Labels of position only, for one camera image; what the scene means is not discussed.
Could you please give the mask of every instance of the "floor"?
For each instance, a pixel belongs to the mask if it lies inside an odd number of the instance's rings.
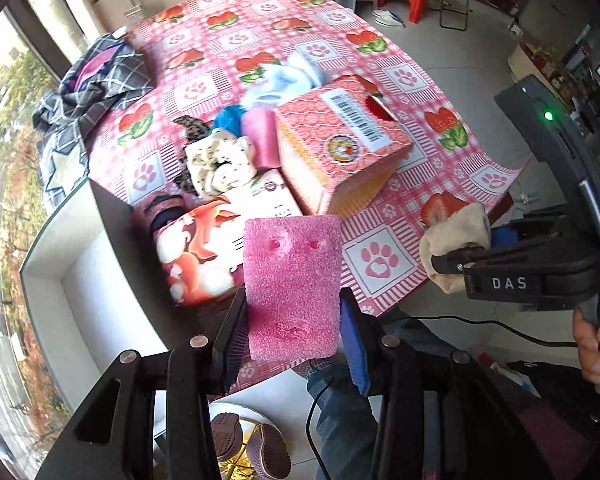
[[[400,16],[408,14],[407,5],[390,0],[385,7]],[[358,13],[373,23],[371,7]],[[383,28],[382,32],[398,44],[434,79],[454,104],[464,121],[476,135],[486,153],[497,163],[510,168],[527,164],[511,189],[514,200],[523,192],[539,192],[533,208],[562,202],[562,193],[547,168],[533,160],[522,136],[496,106],[493,97],[512,84],[507,58],[516,46],[515,37],[506,26],[491,16],[472,12],[466,32],[445,30],[438,26],[438,14],[430,12],[406,28]],[[503,220],[520,216],[527,206],[516,204]],[[464,295],[446,296],[435,285],[427,283],[414,291],[399,305],[414,316],[456,314],[470,319],[513,319],[520,308],[514,304],[497,304],[467,299]],[[498,335],[496,326],[472,326],[454,320],[427,322],[441,338],[458,348],[479,352]],[[306,392],[306,381],[288,370],[226,399],[248,406],[270,418],[282,432],[292,459],[292,480],[313,479],[317,468],[304,434],[306,416],[312,398]],[[374,412],[379,413],[379,398],[372,399]],[[315,434],[314,413],[312,434]]]

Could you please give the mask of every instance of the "plaid blanket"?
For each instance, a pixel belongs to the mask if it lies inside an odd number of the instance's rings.
[[[84,79],[82,69],[105,50],[112,57]],[[111,34],[98,38],[66,73],[58,91],[48,92],[33,112],[38,143],[43,201],[53,210],[88,174],[84,141],[109,110],[123,110],[154,89],[144,57]]]

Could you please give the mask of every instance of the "black cable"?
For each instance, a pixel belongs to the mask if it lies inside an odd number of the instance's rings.
[[[315,449],[314,446],[314,441],[311,439],[311,432],[309,431],[309,425],[311,424],[311,417],[314,415],[314,410],[315,410],[315,406],[316,404],[318,404],[318,399],[320,399],[320,396],[327,391],[327,388],[329,386],[331,386],[331,383],[333,382],[333,378],[331,378],[331,381],[329,381],[327,383],[327,385],[320,390],[320,393],[317,394],[315,396],[314,399],[314,403],[311,405],[311,409],[309,410],[309,415],[306,418],[306,439],[309,441],[309,446],[311,446],[311,450],[314,452],[315,457],[318,460],[318,464],[320,464],[320,469],[322,469],[322,474],[324,475],[325,480],[331,480],[331,477],[329,476],[329,473],[327,473],[327,468],[324,466],[324,462],[322,461],[322,457],[320,456],[320,453],[318,453],[318,450]]]
[[[526,339],[527,341],[531,341],[532,343],[535,343],[540,346],[568,347],[568,348],[577,348],[578,347],[578,344],[575,341],[544,341],[543,339],[538,339],[537,337],[533,337],[529,334],[519,332],[515,328],[510,327],[509,325],[505,325],[504,323],[496,321],[496,320],[473,321],[471,319],[465,319],[464,317],[459,317],[459,316],[430,316],[430,317],[429,316],[424,316],[424,317],[423,316],[411,316],[411,317],[413,317],[413,319],[457,319],[458,321],[463,321],[465,323],[469,323],[472,325],[486,325],[486,324],[491,323],[494,325],[501,326],[505,330],[509,330],[510,332],[513,332],[518,337],[521,337],[522,339]]]

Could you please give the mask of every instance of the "round logo sticker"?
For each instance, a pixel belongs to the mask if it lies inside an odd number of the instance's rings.
[[[352,162],[358,158],[360,149],[355,140],[346,135],[337,135],[327,142],[327,151],[333,160]]]

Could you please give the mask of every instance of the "window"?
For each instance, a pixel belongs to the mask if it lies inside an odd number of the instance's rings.
[[[84,33],[64,0],[28,0],[43,27],[73,64],[87,50]]]
[[[0,458],[16,478],[33,478],[70,414],[38,347],[18,270],[46,219],[31,113],[56,88],[0,13]]]

